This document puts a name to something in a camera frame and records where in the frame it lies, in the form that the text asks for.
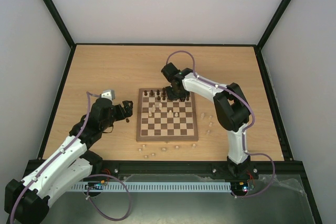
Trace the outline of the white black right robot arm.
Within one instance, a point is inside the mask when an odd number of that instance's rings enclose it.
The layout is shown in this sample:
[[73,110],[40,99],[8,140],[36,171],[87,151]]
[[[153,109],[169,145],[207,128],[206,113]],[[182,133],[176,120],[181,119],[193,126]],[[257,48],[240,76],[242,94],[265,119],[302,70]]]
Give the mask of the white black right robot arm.
[[246,127],[251,112],[240,86],[236,83],[228,86],[218,84],[199,76],[190,68],[179,70],[171,62],[162,68],[161,73],[170,83],[165,88],[170,100],[185,100],[195,93],[213,102],[217,120],[228,135],[228,170],[232,176],[242,177],[250,162]]

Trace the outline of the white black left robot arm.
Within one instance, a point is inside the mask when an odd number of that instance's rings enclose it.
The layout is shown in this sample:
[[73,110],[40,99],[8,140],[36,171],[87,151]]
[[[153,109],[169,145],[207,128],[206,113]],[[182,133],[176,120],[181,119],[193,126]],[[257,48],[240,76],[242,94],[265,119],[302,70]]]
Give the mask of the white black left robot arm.
[[132,114],[132,101],[114,105],[105,94],[88,103],[87,113],[50,157],[20,181],[12,179],[6,185],[4,209],[10,223],[41,223],[53,204],[75,183],[109,177],[102,173],[102,158],[90,147],[114,122]]

